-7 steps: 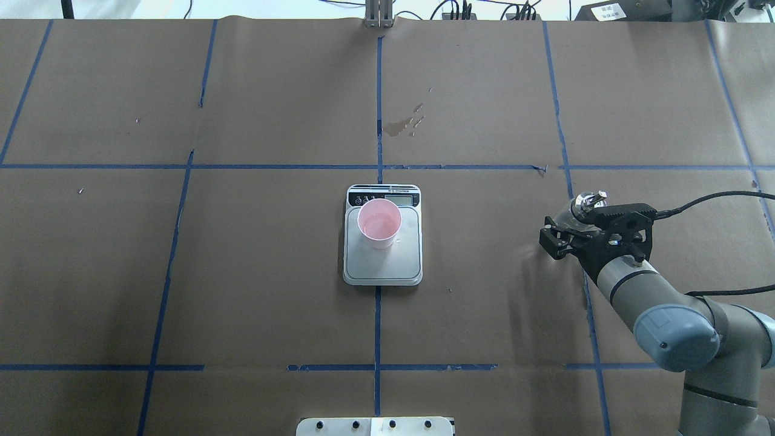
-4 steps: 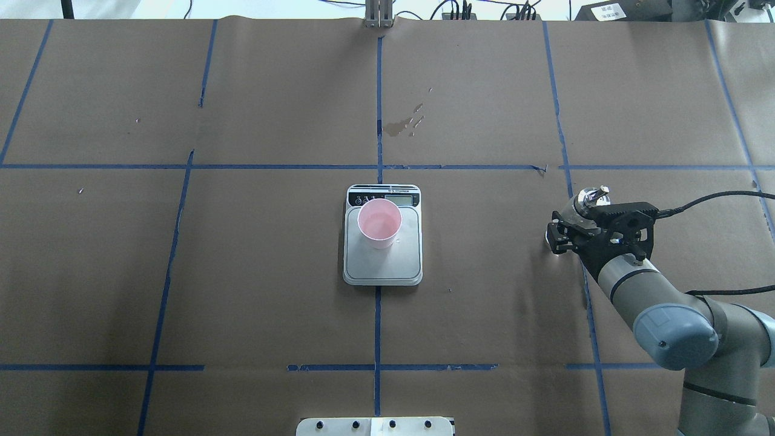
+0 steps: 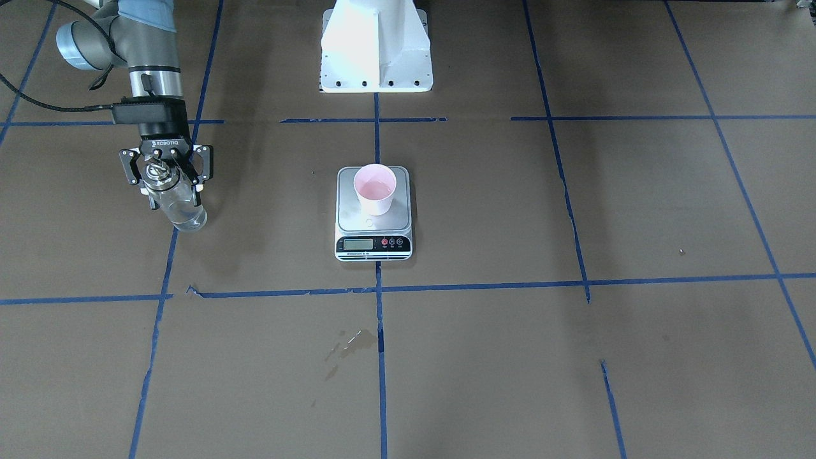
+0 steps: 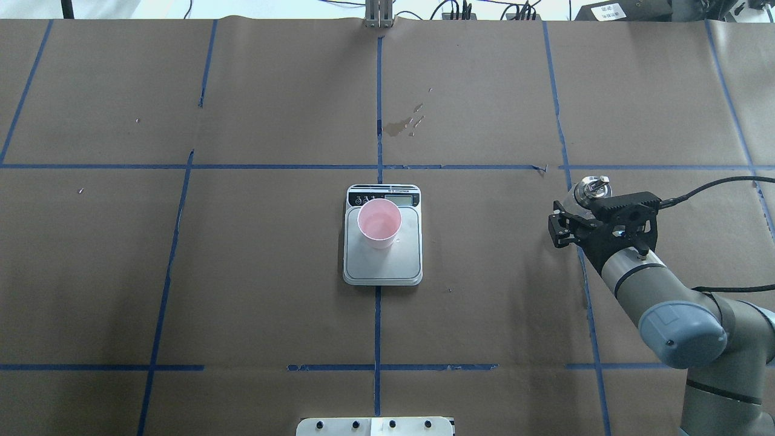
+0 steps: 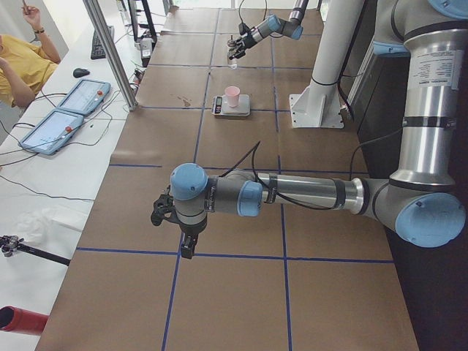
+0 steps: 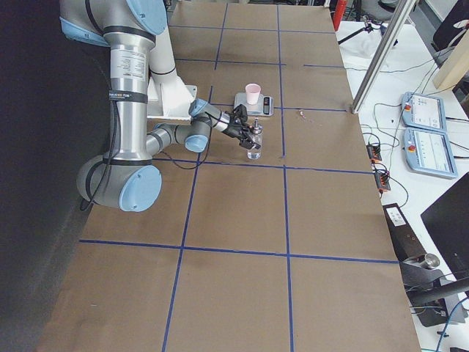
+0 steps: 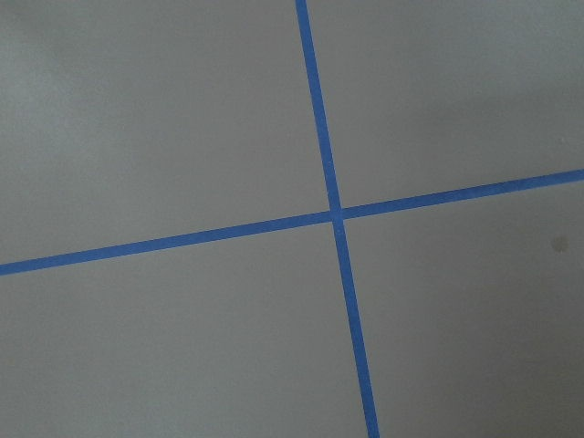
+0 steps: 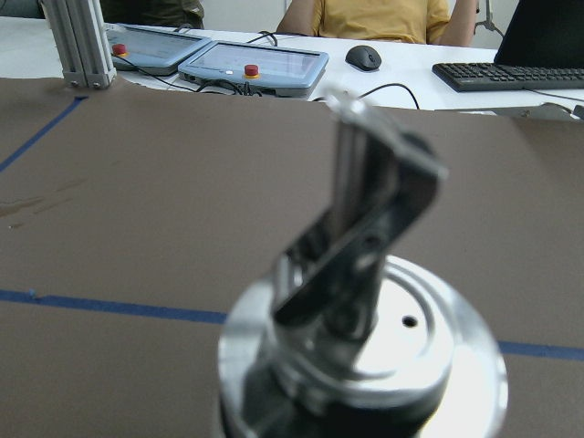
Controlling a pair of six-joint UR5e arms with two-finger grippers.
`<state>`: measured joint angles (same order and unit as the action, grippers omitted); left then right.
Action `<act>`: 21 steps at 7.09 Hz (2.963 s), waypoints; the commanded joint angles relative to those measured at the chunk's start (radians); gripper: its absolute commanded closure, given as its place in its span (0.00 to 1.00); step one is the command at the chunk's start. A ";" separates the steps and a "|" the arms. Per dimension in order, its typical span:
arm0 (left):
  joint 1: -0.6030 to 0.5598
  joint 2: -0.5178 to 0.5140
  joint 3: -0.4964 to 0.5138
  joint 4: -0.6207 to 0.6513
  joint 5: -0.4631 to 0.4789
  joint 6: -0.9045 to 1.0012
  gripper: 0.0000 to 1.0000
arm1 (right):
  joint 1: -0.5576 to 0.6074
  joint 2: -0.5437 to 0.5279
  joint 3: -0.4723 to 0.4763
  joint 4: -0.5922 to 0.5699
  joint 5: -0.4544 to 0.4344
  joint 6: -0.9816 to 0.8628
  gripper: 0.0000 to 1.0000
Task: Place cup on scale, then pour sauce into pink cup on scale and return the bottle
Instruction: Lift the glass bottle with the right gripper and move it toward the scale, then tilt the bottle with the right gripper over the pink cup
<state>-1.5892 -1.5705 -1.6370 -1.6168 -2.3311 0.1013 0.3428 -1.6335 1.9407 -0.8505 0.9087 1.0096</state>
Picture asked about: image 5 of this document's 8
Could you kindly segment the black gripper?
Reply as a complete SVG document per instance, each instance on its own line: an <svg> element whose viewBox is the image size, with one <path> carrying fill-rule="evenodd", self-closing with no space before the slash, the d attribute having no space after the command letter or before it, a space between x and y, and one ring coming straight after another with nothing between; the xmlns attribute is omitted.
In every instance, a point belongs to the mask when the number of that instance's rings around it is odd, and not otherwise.
<svg viewBox="0 0 468 351"><path fill-rule="evenodd" d="M246 54L245 50L250 49L256 45L256 41L254 39L254 32L255 29L239 30L240 37L235 41L235 48L228 51L228 59L230 61L240 59Z"/></svg>
<svg viewBox="0 0 468 351"><path fill-rule="evenodd" d="M198 236L207 227L208 219L204 218L197 224L180 223L181 231L185 234L181 243L181 256L185 259L192 259L195 255L195 248L198 241Z"/></svg>

